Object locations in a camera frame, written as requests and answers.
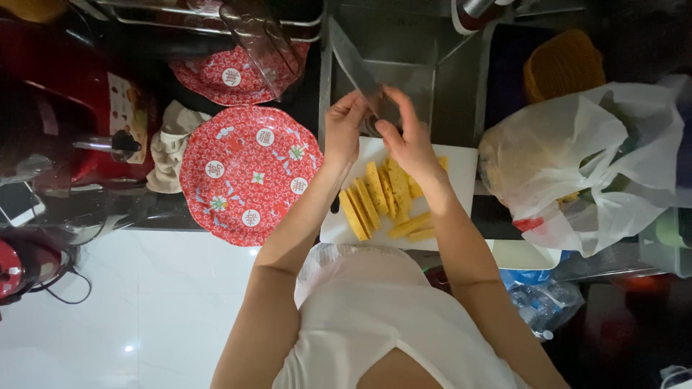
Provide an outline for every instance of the white plastic bag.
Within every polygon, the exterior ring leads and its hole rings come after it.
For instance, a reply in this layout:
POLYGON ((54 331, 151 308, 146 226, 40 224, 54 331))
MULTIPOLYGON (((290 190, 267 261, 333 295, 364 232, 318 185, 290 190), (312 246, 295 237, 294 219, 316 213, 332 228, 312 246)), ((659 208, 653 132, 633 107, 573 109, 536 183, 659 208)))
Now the white plastic bag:
POLYGON ((480 167, 524 239, 588 257, 636 235, 671 205, 682 128, 669 89, 611 83, 504 119, 483 136, 480 167), (615 162, 628 130, 599 106, 606 94, 638 137, 634 150, 615 162), (602 192, 618 173, 629 179, 626 186, 602 192), (594 203, 579 199, 560 207, 556 201, 587 188, 594 203))

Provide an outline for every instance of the hand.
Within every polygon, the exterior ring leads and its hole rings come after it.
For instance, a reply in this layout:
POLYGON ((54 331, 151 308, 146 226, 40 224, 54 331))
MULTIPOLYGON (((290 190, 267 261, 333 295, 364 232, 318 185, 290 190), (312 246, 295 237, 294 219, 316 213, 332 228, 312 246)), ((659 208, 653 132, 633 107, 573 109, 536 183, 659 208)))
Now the hand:
POLYGON ((385 95, 399 105, 403 136, 399 135, 396 127, 386 120, 375 123, 377 131, 384 138, 384 143, 392 158, 399 163, 404 171, 422 184, 439 177, 446 177, 442 166, 430 143, 430 132, 418 120, 411 99, 397 88, 383 86, 385 95))
POLYGON ((361 92, 353 91, 325 114, 325 163, 349 167, 358 159, 358 126, 367 112, 361 92))

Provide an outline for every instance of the red patterned plate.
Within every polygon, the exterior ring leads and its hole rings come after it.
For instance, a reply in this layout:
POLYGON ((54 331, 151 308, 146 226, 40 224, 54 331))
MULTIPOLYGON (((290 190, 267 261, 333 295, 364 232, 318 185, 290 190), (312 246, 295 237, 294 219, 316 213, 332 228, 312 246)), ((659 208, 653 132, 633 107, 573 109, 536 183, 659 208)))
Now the red patterned plate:
POLYGON ((235 246, 261 246, 320 165, 315 136, 287 113, 231 107, 192 133, 180 184, 200 226, 235 246))
MULTIPOLYGON (((310 43, 296 42, 293 47, 305 64, 310 43)), ((278 55, 270 60, 282 61, 278 55)), ((169 66, 183 86, 220 105, 235 107, 274 100, 273 93, 264 84, 248 53, 240 46, 199 60, 173 61, 169 66)), ((287 71, 283 62, 273 68, 278 69, 274 76, 281 90, 297 79, 287 71)))

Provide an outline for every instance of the white tiled floor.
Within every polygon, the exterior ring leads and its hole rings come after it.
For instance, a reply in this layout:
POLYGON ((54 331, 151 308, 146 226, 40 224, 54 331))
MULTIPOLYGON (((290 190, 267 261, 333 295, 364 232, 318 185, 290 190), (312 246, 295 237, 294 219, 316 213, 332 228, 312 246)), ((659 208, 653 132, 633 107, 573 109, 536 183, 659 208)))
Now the white tiled floor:
MULTIPOLYGON (((208 388, 258 249, 205 232, 96 239, 79 264, 93 283, 85 302, 39 292, 0 307, 0 387, 208 388)), ((51 289, 87 291, 71 274, 51 289)))

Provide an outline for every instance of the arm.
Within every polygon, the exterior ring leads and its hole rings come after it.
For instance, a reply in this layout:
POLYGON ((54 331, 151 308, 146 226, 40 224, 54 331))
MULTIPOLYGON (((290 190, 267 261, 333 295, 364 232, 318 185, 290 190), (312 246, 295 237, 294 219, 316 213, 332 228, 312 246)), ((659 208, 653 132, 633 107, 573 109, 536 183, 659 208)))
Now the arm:
POLYGON ((386 88, 399 104, 403 135, 380 120, 377 130, 392 158, 423 188, 435 227, 442 265, 454 298, 461 303, 498 357, 534 389, 568 388, 540 343, 519 317, 504 288, 488 245, 457 200, 439 166, 430 134, 416 117, 408 96, 386 88))
POLYGON ((358 124, 365 111, 360 95, 351 93, 326 113, 324 163, 257 254, 212 389, 271 388, 295 345, 300 327, 295 279, 358 158, 358 124))

